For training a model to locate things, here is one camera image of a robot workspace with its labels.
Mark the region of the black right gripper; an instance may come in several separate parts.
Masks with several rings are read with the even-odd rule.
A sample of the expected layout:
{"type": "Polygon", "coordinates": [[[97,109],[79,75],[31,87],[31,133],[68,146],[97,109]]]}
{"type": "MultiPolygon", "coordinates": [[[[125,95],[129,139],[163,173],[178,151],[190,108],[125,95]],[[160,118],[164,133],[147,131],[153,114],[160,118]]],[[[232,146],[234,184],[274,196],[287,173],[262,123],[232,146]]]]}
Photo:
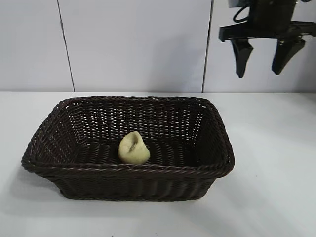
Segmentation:
{"type": "Polygon", "coordinates": [[[236,74],[242,78],[253,50],[248,39],[278,39],[272,71],[279,75],[292,57],[304,48],[302,36],[314,36],[314,22],[293,21],[295,0],[239,0],[233,25],[219,29],[219,40],[231,40],[236,74]]]}

